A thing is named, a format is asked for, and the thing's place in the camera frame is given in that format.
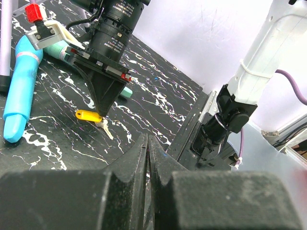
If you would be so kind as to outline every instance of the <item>blue bottle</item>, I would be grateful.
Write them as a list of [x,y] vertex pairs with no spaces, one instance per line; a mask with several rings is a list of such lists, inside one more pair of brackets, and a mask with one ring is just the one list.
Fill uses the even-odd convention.
[[3,137],[10,143],[19,141],[29,121],[38,66],[43,50],[35,50],[24,35],[16,49],[16,64],[6,100]]

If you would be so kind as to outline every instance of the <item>blue marker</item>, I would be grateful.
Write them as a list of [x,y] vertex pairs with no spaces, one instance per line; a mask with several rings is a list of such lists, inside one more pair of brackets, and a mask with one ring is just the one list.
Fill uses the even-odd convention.
[[10,143],[19,141],[29,121],[38,65],[43,50],[35,50],[24,35],[16,49],[16,64],[6,100],[3,137]]

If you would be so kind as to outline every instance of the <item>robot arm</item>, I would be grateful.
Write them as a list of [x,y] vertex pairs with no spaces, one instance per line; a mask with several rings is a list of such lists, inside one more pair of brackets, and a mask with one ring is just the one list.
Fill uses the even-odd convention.
[[219,145],[229,132],[240,132],[257,108],[257,102],[285,52],[306,30],[306,0],[273,1],[236,74],[217,97],[219,112],[202,126],[208,146]]

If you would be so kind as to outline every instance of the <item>silver key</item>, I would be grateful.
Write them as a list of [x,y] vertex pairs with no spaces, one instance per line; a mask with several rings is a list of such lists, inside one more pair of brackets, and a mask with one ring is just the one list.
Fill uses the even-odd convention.
[[106,134],[108,135],[108,137],[113,140],[114,137],[112,136],[112,134],[110,133],[109,129],[107,128],[107,119],[103,119],[101,122],[95,122],[95,124],[98,127],[103,128],[103,130],[106,132]]

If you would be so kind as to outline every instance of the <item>table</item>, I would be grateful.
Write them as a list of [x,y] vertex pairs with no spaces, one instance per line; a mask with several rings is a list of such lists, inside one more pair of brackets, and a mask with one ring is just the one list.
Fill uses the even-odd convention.
[[[63,24],[80,19],[68,0],[43,5],[49,19]],[[12,23],[13,70],[14,48],[31,25],[25,15],[13,18]],[[84,33],[80,26],[71,31],[75,36]],[[202,88],[136,37],[132,37],[121,64],[131,69],[133,81],[128,87],[133,95],[118,98],[110,109],[107,119],[114,136],[110,140],[94,123],[75,117],[78,109],[95,111],[81,76],[44,55],[37,72],[31,118],[22,139],[10,144],[0,135],[0,176],[9,171],[102,169],[125,153],[141,133],[155,135],[167,149]],[[2,114],[5,100],[5,96],[0,97]]]

